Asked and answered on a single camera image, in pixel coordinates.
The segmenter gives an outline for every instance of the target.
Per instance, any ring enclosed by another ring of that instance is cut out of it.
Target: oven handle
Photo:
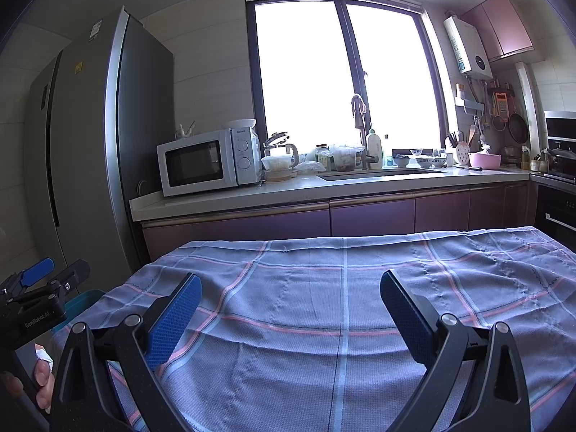
[[[574,232],[576,232],[576,228],[574,228],[574,227],[570,226],[569,224],[566,224],[562,221],[559,221],[558,219],[554,219],[553,217],[550,217],[549,213],[546,213],[545,216],[546,216],[546,220],[549,220],[551,222],[554,222],[555,224],[558,224],[559,226],[562,226],[563,228],[570,229],[570,230],[573,230]]]

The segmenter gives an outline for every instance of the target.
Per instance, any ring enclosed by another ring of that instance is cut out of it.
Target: window
[[[248,28],[261,141],[286,131],[301,152],[359,144],[358,93],[392,148],[441,147],[445,111],[420,15],[352,0],[273,0],[248,3]]]

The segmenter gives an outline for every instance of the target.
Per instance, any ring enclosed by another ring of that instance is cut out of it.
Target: microwave oven
[[[260,142],[253,128],[203,133],[160,144],[156,149],[164,196],[261,180]]]

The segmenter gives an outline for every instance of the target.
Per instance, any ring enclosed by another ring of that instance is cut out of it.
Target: blue gripper pad
[[[416,306],[414,295],[387,271],[380,280],[380,297],[414,360],[430,369],[436,361],[434,333]]]
[[[198,276],[186,282],[148,333],[146,363],[151,370],[166,362],[184,333],[202,298]]]
[[[52,271],[54,271],[54,262],[50,258],[45,258],[24,271],[20,278],[20,284],[22,287],[30,287],[48,276]]]

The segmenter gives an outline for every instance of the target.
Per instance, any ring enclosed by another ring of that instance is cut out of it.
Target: purple cabinet
[[[192,240],[281,240],[330,236],[330,211],[290,212],[144,228],[152,261]]]
[[[416,232],[468,230],[470,192],[416,198]]]
[[[486,0],[461,15],[460,19],[476,27],[491,62],[534,49],[510,0]]]
[[[503,186],[471,190],[468,230],[502,229],[504,196]]]
[[[412,234],[415,200],[330,208],[333,237]]]
[[[528,184],[504,189],[504,228],[520,228],[528,222]]]

